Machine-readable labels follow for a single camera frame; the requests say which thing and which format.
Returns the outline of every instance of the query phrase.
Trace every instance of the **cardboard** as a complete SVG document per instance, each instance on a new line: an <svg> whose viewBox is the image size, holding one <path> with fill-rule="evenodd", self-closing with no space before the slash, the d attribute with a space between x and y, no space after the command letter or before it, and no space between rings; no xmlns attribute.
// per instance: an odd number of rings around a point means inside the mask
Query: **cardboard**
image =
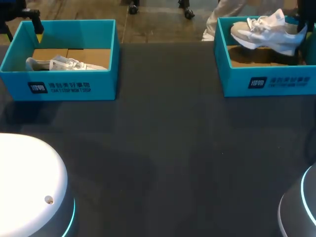
<svg viewBox="0 0 316 237"><path fill-rule="evenodd" d="M247 0L249 6L260 6L261 0Z"/></svg>
<svg viewBox="0 0 316 237"><path fill-rule="evenodd" d="M67 58L73 58L80 62L109 68L110 49L69 49Z"/></svg>
<svg viewBox="0 0 316 237"><path fill-rule="evenodd" d="M67 57L67 53L68 49L66 48L35 49L32 57L36 60L48 61L56 55Z"/></svg>
<svg viewBox="0 0 316 237"><path fill-rule="evenodd" d="M63 49L63 48L44 48L35 49L33 58L36 60L48 61L56 55L66 58L73 58L80 62L93 64L109 68L111 50L110 49Z"/></svg>
<svg viewBox="0 0 316 237"><path fill-rule="evenodd" d="M301 54L298 58L289 57L267 47L251 50L240 45L227 46L227 49L235 68L304 65Z"/></svg>

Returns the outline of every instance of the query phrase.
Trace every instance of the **shoe sole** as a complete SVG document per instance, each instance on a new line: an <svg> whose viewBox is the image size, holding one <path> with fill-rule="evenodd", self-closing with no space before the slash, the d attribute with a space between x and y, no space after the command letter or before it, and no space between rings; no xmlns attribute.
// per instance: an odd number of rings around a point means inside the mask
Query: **shoe sole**
<svg viewBox="0 0 316 237"><path fill-rule="evenodd" d="M271 49L273 49L275 52L278 52L280 54L286 55L286 56L294 56L295 54L295 46L286 46L286 45L280 45L280 44L276 44L276 43L251 43L248 41L245 41L243 39L240 39L236 36L234 36L233 34L231 34L231 36L238 42L240 43L242 46L249 48L249 49L256 49L258 47L269 47Z"/></svg>

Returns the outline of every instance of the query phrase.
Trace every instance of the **teal led light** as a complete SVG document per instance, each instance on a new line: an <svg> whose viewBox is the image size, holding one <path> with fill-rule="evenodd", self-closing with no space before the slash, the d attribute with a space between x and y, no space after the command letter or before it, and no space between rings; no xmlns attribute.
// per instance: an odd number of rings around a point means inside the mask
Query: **teal led light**
<svg viewBox="0 0 316 237"><path fill-rule="evenodd" d="M304 179L305 179L307 172L310 170L310 168L311 167L309 167L308 170L306 170L306 172L303 175L302 181L301 181L301 196L302 196L302 201L303 201L303 205L305 207L305 210L306 210L308 216L310 217L310 219L312 220L312 222L314 223L314 225L316 226L316 220L315 220L314 216L312 215L310 209L308 208L306 200L305 200L305 196L304 196Z"/></svg>
<svg viewBox="0 0 316 237"><path fill-rule="evenodd" d="M69 225L68 225L68 227L67 227L66 231L64 232L64 234L63 234L61 237L65 237L65 236L66 236L66 234L68 233L68 231L69 231L69 229L70 229L70 226L71 226L71 224L72 224L72 223L73 223L73 221L74 221L74 217L75 217L75 210L76 210L76 202L75 202L75 200L74 200L74 211L73 211L73 216L71 217L70 223L69 223Z"/></svg>

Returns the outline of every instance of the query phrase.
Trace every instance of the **cardboard box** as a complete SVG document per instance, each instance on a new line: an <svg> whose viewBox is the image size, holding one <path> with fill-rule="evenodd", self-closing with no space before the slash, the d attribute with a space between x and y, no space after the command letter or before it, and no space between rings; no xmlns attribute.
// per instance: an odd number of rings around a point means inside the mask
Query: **cardboard box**
<svg viewBox="0 0 316 237"><path fill-rule="evenodd" d="M22 21L0 67L0 77L15 101L114 100L119 40L115 20L42 21L38 43L31 21ZM28 57L56 55L107 70L26 72Z"/></svg>
<svg viewBox="0 0 316 237"><path fill-rule="evenodd" d="M300 47L298 58L268 48L248 50L230 32L233 23L246 19L227 17L217 22L214 54L224 96L316 94L316 33Z"/></svg>

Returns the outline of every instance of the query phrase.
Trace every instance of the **white sneaker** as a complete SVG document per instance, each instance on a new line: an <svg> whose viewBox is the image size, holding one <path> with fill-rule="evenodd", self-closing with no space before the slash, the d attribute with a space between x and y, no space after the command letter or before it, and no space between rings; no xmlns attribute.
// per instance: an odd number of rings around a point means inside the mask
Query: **white sneaker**
<svg viewBox="0 0 316 237"><path fill-rule="evenodd" d="M79 62L73 58L57 55L52 60L40 61L34 58L26 60L26 71L75 71L75 70L106 70L106 68Z"/></svg>
<svg viewBox="0 0 316 237"><path fill-rule="evenodd" d="M247 18L247 22L236 22L231 28L232 37L246 48L266 46L288 56L294 55L306 32L307 26L297 33L297 25L286 23L281 9L271 16L261 16L257 20Z"/></svg>
<svg viewBox="0 0 316 237"><path fill-rule="evenodd" d="M214 36L210 35L206 29L203 33L202 41L214 41Z"/></svg>

